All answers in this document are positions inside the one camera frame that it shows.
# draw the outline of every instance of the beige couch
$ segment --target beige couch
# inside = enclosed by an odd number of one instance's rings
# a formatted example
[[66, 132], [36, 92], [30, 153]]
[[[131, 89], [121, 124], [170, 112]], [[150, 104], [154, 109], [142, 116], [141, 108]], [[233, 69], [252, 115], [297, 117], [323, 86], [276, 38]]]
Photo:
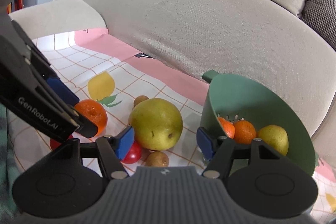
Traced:
[[209, 69], [252, 78], [292, 107], [336, 168], [336, 53], [271, 0], [59, 0], [11, 16], [31, 38], [108, 27], [196, 78]]

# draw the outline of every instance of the green colander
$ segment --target green colander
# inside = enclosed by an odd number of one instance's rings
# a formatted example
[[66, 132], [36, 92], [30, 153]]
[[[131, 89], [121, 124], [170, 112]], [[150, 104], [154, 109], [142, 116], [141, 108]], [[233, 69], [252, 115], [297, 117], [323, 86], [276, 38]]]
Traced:
[[224, 136], [217, 116], [229, 121], [245, 119], [255, 129], [278, 125], [288, 135], [287, 157], [310, 176], [315, 169], [315, 151], [309, 134], [295, 112], [274, 92], [258, 82], [234, 74], [219, 74], [211, 70], [202, 78], [210, 86], [203, 107], [201, 126], [210, 134]]

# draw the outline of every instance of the black and white checkered fabric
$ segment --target black and white checkered fabric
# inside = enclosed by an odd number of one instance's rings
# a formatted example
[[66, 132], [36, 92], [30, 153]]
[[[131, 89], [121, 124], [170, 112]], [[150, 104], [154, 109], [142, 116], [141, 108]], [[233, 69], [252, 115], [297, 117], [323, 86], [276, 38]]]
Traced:
[[336, 50], [336, 0], [306, 0], [301, 20]]

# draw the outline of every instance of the green pear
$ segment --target green pear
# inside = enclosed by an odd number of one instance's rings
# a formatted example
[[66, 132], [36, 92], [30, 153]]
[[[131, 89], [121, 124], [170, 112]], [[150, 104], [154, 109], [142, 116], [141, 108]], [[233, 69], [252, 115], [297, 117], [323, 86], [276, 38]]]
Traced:
[[138, 144], [149, 150], [167, 150], [179, 140], [183, 121], [177, 107], [161, 98], [152, 98], [137, 104], [129, 124], [134, 128]]
[[265, 143], [272, 146], [276, 151], [287, 155], [288, 136], [286, 130], [280, 126], [270, 125], [260, 129], [257, 132], [257, 138], [261, 138]]

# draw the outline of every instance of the orange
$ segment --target orange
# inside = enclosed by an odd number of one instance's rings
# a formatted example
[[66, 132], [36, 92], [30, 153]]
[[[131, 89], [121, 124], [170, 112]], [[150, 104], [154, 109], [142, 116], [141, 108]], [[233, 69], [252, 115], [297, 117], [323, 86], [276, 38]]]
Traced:
[[250, 144], [251, 141], [257, 137], [257, 132], [254, 126], [248, 121], [238, 121], [233, 124], [235, 127], [234, 140], [237, 143]]
[[106, 128], [107, 114], [100, 103], [97, 103], [91, 99], [86, 99], [75, 105], [74, 109], [88, 118], [98, 127], [97, 134], [100, 134]]
[[233, 137], [235, 136], [235, 131], [236, 131], [233, 124], [228, 122], [227, 120], [225, 120], [222, 117], [218, 117], [218, 120], [219, 120], [220, 124], [222, 125], [226, 135], [229, 138], [233, 139]]

